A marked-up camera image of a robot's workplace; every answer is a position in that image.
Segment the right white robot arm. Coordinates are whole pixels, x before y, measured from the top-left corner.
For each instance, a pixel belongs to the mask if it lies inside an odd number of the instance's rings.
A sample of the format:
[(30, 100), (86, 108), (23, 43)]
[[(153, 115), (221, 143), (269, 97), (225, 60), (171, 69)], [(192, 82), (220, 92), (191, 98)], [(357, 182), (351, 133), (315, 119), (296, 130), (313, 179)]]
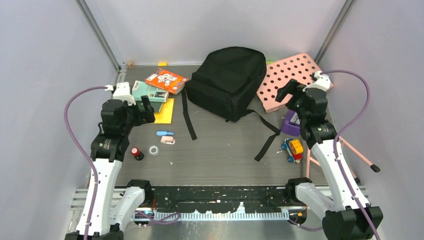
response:
[(331, 198), (307, 180), (294, 180), (285, 192), (291, 205), (306, 204), (321, 218), (323, 232), (329, 240), (380, 239), (377, 228), (383, 220), (380, 207), (372, 206), (359, 189), (346, 163), (334, 126), (326, 119), (326, 92), (295, 79), (277, 91), (275, 100), (286, 103), (300, 120), (300, 135), (318, 160), (328, 183)]

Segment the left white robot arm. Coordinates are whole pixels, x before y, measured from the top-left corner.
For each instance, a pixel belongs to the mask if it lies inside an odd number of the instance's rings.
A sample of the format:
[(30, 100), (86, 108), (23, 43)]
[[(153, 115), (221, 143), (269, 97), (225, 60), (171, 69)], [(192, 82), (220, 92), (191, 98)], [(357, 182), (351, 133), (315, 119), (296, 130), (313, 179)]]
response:
[(140, 110), (133, 96), (114, 96), (101, 109), (99, 132), (91, 143), (87, 154), (73, 134), (69, 120), (68, 102), (64, 110), (64, 122), (74, 143), (88, 160), (91, 177), (85, 205), (74, 232), (65, 236), (67, 240), (122, 240), (124, 230), (132, 219), (136, 208), (148, 207), (153, 202), (153, 193), (148, 180), (131, 180), (123, 197), (116, 206), (112, 200), (116, 180), (123, 165), (129, 134), (133, 127), (154, 121), (154, 111), (149, 99), (143, 97), (145, 109)]

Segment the black backpack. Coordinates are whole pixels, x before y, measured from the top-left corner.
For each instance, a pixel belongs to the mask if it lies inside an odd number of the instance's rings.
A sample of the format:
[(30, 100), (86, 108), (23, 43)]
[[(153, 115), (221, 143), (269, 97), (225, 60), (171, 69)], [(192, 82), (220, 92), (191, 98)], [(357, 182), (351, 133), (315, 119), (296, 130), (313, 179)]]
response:
[(196, 140), (197, 135), (188, 102), (235, 123), (254, 112), (248, 106), (266, 73), (266, 57), (258, 50), (231, 46), (209, 53), (181, 90), (183, 117), (191, 139)]

